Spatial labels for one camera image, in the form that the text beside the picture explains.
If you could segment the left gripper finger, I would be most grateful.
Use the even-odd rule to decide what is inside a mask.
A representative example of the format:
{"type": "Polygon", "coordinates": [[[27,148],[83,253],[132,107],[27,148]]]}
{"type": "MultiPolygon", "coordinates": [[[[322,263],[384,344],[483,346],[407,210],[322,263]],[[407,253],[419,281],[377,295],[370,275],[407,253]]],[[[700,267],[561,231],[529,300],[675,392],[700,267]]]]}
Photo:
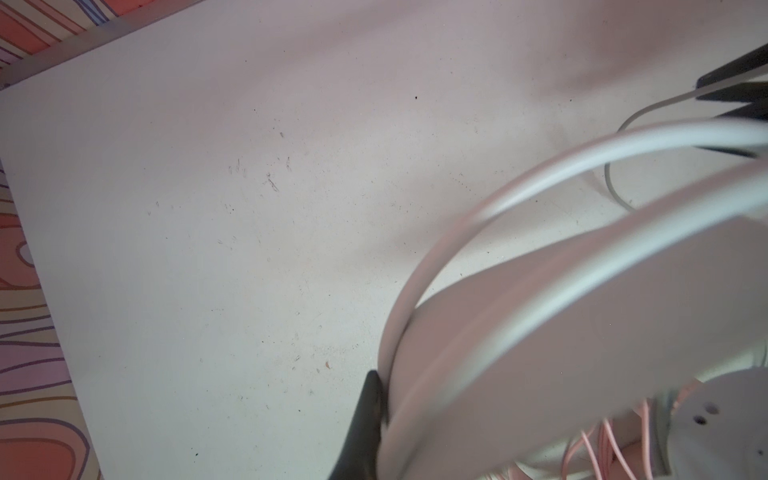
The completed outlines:
{"type": "Polygon", "coordinates": [[[367,373],[341,453],[329,480],[375,480],[386,397],[376,370],[367,373]]]}

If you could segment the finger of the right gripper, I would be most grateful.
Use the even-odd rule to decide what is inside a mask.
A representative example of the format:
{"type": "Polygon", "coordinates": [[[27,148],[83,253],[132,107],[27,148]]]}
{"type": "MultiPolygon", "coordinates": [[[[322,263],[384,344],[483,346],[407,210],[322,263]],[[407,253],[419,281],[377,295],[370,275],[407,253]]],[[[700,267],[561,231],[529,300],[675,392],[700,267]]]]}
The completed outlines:
{"type": "Polygon", "coordinates": [[[768,44],[764,44],[763,46],[704,74],[697,80],[696,87],[703,88],[733,76],[752,71],[758,67],[766,65],[767,59],[768,44]]]}
{"type": "Polygon", "coordinates": [[[741,107],[720,114],[720,117],[767,119],[767,83],[745,82],[697,97],[699,101],[740,103],[741,107]]]}

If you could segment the white headphones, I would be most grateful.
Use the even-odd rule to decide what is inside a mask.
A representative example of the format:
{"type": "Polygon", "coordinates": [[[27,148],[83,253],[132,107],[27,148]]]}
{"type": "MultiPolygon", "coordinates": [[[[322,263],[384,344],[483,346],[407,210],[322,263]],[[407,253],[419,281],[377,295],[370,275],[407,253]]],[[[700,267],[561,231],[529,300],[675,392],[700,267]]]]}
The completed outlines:
{"type": "Polygon", "coordinates": [[[648,125],[572,148],[473,208],[398,296],[379,349],[387,420],[381,479],[474,479],[655,403],[651,458],[664,479],[767,475],[767,370],[696,375],[767,337],[767,126],[648,125]],[[662,152],[746,162],[600,228],[427,294],[492,222],[608,162],[662,152]]]}

